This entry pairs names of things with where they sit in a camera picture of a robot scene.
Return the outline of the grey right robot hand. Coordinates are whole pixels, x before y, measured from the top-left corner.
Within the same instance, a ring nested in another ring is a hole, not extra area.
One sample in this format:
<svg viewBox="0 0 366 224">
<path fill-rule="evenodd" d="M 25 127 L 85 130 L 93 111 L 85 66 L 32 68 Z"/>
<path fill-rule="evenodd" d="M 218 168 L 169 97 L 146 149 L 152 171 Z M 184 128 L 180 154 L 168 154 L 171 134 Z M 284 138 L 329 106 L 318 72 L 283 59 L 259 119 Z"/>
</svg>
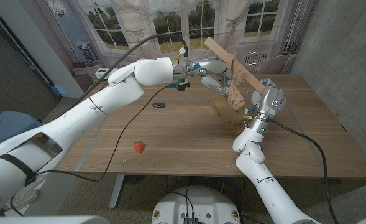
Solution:
<svg viewBox="0 0 366 224">
<path fill-rule="evenodd" d="M 265 91 L 260 93 L 255 90 L 251 102 L 258 106 L 258 112 L 274 118 L 286 105 L 285 94 L 270 78 L 263 78 L 260 82 L 265 86 Z"/>
</svg>

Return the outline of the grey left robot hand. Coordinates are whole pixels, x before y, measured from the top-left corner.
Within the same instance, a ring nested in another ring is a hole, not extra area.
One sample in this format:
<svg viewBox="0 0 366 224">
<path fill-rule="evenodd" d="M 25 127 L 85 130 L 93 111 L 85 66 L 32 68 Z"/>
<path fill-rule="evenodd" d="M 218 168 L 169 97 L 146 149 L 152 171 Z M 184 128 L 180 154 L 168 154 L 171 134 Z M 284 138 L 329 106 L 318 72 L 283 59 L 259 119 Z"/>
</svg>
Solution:
<svg viewBox="0 0 366 224">
<path fill-rule="evenodd" d="M 201 77 L 200 81 L 206 88 L 222 96 L 228 96 L 227 91 L 232 83 L 232 72 L 222 60 L 194 59 L 183 64 L 182 77 Z"/>
</svg>

